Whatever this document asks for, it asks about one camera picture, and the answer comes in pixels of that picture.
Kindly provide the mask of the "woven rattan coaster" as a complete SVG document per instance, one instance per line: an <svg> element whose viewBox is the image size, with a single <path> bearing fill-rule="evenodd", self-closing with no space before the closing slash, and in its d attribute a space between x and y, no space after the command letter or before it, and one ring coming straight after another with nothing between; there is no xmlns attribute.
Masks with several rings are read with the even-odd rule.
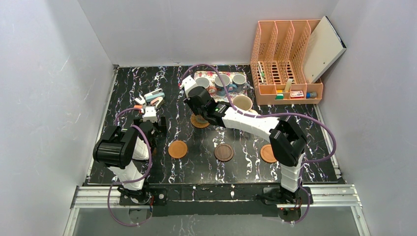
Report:
<svg viewBox="0 0 417 236"><path fill-rule="evenodd" d="M192 114L190 120L191 124L196 128L206 128L210 125L210 123L207 120L205 120L201 115Z"/></svg>

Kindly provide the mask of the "terracotta round coaster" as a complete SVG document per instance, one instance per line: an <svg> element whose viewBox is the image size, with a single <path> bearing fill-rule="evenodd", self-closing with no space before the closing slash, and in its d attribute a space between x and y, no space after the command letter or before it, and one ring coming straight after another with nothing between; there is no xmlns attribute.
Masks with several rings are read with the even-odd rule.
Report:
<svg viewBox="0 0 417 236"><path fill-rule="evenodd" d="M168 147L168 153L174 159L180 159L185 157L187 152L188 147L184 141L173 141Z"/></svg>

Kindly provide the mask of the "beige mug with number three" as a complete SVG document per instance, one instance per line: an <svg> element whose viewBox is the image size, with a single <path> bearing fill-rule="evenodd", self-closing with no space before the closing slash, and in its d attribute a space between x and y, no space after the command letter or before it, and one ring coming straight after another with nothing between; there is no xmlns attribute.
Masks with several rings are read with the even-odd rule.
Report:
<svg viewBox="0 0 417 236"><path fill-rule="evenodd" d="M232 103L235 107L242 111L246 111L249 113L253 113L255 115L258 115L258 112L253 110L253 101L245 95L237 95L232 99Z"/></svg>

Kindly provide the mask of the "dark walnut round coaster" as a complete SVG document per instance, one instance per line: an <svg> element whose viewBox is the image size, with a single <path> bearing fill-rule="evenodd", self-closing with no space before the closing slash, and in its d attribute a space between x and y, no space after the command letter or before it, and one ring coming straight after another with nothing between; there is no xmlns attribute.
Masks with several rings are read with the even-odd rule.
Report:
<svg viewBox="0 0 417 236"><path fill-rule="evenodd" d="M219 144L214 149L214 156L217 160L227 162L234 156L234 150L229 144Z"/></svg>

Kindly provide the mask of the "light wooden round coaster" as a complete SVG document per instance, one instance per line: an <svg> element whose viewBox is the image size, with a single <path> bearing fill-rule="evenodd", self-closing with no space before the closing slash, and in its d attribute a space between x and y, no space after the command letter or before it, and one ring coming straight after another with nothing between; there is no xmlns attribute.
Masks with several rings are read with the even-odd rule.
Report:
<svg viewBox="0 0 417 236"><path fill-rule="evenodd" d="M275 159L272 151L271 144L264 145L260 150L261 158L267 163L276 163L277 160Z"/></svg>

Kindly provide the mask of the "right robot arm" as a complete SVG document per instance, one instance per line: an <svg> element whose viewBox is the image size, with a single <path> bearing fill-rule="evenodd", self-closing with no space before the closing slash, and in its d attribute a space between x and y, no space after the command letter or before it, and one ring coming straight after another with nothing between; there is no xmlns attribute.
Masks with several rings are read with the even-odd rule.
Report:
<svg viewBox="0 0 417 236"><path fill-rule="evenodd" d="M217 102L202 86L184 88L184 103L193 114L209 124L238 129L261 137L271 145L274 159L281 166L281 181L275 202L296 203L300 198L300 171L307 137L294 118L259 118L249 112L235 110L230 103Z"/></svg>

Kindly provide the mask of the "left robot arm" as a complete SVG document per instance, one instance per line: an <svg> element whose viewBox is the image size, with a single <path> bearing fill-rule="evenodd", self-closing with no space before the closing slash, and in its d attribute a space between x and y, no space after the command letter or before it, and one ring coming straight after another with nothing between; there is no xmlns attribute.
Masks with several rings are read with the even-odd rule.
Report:
<svg viewBox="0 0 417 236"><path fill-rule="evenodd" d="M93 159L111 170L122 183L118 191L133 199L134 203L146 204L151 199L151 193L146 190L145 178L135 166L135 160L149 160L149 150L152 138L159 134L167 134L165 117L157 122L135 119L134 125L144 133L144 137L134 127L123 131L120 126L108 126L93 149Z"/></svg>

